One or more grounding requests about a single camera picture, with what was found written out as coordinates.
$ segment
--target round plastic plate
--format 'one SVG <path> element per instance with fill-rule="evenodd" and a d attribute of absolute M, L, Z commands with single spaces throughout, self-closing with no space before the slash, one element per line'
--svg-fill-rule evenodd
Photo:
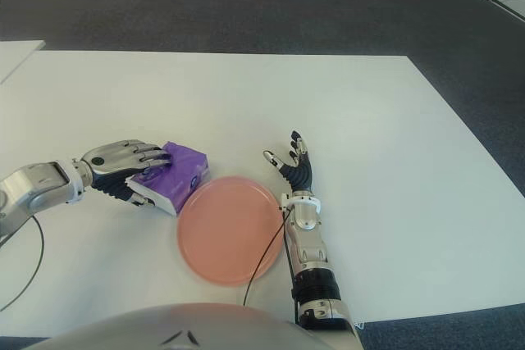
<path fill-rule="evenodd" d="M 177 238 L 193 271 L 213 283 L 236 286 L 249 281 L 281 224 L 272 193 L 252 180 L 231 176 L 205 184 L 188 199 Z M 273 264 L 281 245 L 278 235 L 256 277 Z"/>

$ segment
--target purple tissue package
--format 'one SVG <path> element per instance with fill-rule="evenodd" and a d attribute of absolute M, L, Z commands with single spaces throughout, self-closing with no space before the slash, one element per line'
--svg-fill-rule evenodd
<path fill-rule="evenodd" d="M 208 175 L 206 155 L 168 142 L 162 147 L 171 155 L 171 165 L 134 175 L 128 185 L 152 199 L 155 205 L 176 216 L 201 181 Z"/>

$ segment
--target wire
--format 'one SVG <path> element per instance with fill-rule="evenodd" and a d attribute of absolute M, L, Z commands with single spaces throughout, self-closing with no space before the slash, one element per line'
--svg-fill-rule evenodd
<path fill-rule="evenodd" d="M 246 293 L 244 293 L 243 307 L 246 306 L 246 299 L 248 299 L 248 291 L 249 291 L 249 288 L 252 286 L 253 278 L 255 278 L 255 275 L 257 274 L 257 271 L 258 271 L 259 267 L 261 266 L 261 263 L 263 262 L 264 257 L 266 256 L 266 253 L 268 253 L 268 250 L 270 250 L 270 247 L 271 247 L 273 241 L 276 240 L 277 235 L 285 227 L 286 219 L 288 219 L 288 216 L 290 216 L 290 213 L 291 213 L 291 211 L 288 211 L 288 215 L 286 215 L 286 217 L 284 217 L 284 213 L 283 213 L 283 220 L 282 220 L 281 226 L 279 227 L 277 232 L 273 235 L 273 237 L 270 240 L 270 243 L 268 244 L 268 246 L 266 246 L 266 249 L 264 250 L 264 253 L 262 254 L 261 258 L 259 259 L 259 262 L 257 263 L 257 266 L 255 267 L 255 270 L 253 271 L 252 277 L 249 279 L 248 287 L 246 288 Z"/>
<path fill-rule="evenodd" d="M 24 288 L 18 293 L 18 295 L 16 297 L 14 297 L 5 307 L 3 307 L 2 309 L 0 309 L 0 312 L 2 311 L 5 311 L 6 309 L 8 309 L 18 298 L 20 298 L 22 296 L 22 294 L 27 290 L 27 288 L 31 285 L 31 282 L 33 282 L 33 279 L 34 277 L 36 276 L 37 272 L 39 271 L 40 269 L 40 265 L 42 264 L 42 259 L 43 259 L 43 248 L 44 248 L 44 244 L 45 242 L 43 241 L 43 231 L 42 231 L 42 226 L 40 225 L 39 221 L 37 220 L 36 216 L 31 216 L 31 218 L 34 220 L 34 222 L 36 223 L 36 225 L 39 227 L 39 231 L 40 231 L 40 240 L 41 240 L 41 244 L 42 244 L 42 247 L 40 248 L 40 257 L 39 257 L 39 262 L 38 264 L 36 265 L 36 268 L 34 269 L 34 272 L 33 272 L 33 275 L 31 276 L 30 280 L 27 282 L 27 284 L 24 286 Z"/>

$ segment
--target metallic robot arm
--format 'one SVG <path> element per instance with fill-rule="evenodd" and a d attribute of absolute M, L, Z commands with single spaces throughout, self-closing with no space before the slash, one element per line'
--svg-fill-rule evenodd
<path fill-rule="evenodd" d="M 306 144 L 292 133 L 290 156 L 295 166 L 285 164 L 270 151 L 265 158 L 290 183 L 292 194 L 283 194 L 281 205 L 291 210 L 286 223 L 294 272 L 292 295 L 299 303 L 299 325 L 307 330 L 352 330 L 348 307 L 339 287 L 321 237 L 321 203 L 312 193 L 312 167 Z"/>
<path fill-rule="evenodd" d="M 32 215 L 64 202 L 77 202 L 87 186 L 135 205 L 151 203 L 126 185 L 126 178 L 170 164 L 170 155 L 139 140 L 110 143 L 80 161 L 25 166 L 0 181 L 0 242 Z"/>

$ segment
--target white table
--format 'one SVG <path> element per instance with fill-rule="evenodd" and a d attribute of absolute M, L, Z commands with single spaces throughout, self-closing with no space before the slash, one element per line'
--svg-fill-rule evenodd
<path fill-rule="evenodd" d="M 0 41 L 0 84 L 16 70 L 34 51 L 44 46 L 44 41 Z"/>
<path fill-rule="evenodd" d="M 213 177 L 244 175 L 279 195 L 287 184 L 262 151 L 285 157 L 297 129 L 357 322 L 525 302 L 525 199 L 407 57 L 40 51 L 0 95 L 0 176 L 119 139 L 171 140 L 207 153 Z M 159 210 L 92 192 L 39 219 L 41 271 L 0 315 L 0 334 L 242 301 L 244 287 L 207 283 L 186 266 L 176 220 Z M 0 303 L 38 252 L 32 224 L 2 250 Z M 282 254 L 249 305 L 291 318 Z"/>

